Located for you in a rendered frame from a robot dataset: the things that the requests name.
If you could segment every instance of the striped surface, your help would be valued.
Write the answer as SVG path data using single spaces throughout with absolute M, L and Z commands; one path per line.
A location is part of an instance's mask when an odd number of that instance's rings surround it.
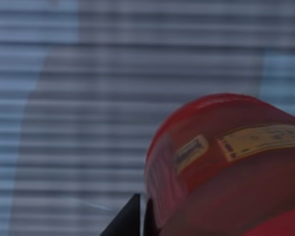
M 295 1 L 0 0 L 0 236 L 99 235 L 190 99 L 295 106 L 269 52 L 294 63 Z

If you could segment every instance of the red bottle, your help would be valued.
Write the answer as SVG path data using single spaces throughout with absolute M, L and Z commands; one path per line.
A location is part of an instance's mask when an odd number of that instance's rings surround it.
M 190 102 L 154 136 L 145 184 L 160 236 L 295 236 L 295 117 L 246 95 Z

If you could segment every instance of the rectangular label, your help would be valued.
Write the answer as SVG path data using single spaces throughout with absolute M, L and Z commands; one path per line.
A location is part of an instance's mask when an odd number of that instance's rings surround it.
M 295 125 L 272 124 L 243 128 L 218 138 L 229 162 L 252 154 L 295 147 Z
M 180 173 L 193 161 L 202 156 L 207 150 L 208 143 L 202 135 L 197 136 L 184 145 L 175 156 L 177 172 Z

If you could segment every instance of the small label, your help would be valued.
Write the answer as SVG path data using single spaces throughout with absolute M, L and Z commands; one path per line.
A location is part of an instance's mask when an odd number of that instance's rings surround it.
M 208 150 L 206 139 L 199 135 L 189 143 L 184 145 L 175 156 L 177 172 L 180 173 L 193 161 L 201 157 Z
M 243 128 L 218 138 L 229 162 L 274 149 L 295 147 L 295 125 L 272 124 Z

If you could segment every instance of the label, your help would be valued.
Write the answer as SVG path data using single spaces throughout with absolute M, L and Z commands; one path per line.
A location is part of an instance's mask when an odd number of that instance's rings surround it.
M 271 124 L 242 128 L 218 138 L 229 162 L 274 149 L 295 147 L 295 125 Z
M 208 143 L 204 136 L 199 135 L 184 145 L 175 156 L 177 172 L 180 173 L 193 161 L 197 160 L 208 150 Z

